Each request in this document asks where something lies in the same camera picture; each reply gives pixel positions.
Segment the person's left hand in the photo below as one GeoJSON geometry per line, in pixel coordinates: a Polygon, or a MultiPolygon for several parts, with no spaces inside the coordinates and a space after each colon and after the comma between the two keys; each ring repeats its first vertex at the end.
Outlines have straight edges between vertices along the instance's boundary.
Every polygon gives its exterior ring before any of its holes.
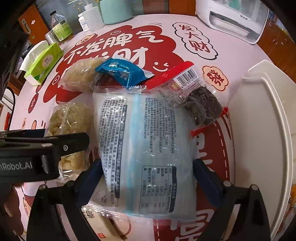
{"type": "Polygon", "coordinates": [[[1,205],[1,229],[12,232],[16,236],[23,234],[19,205],[18,193],[15,187],[12,186],[4,204],[1,205]]]}

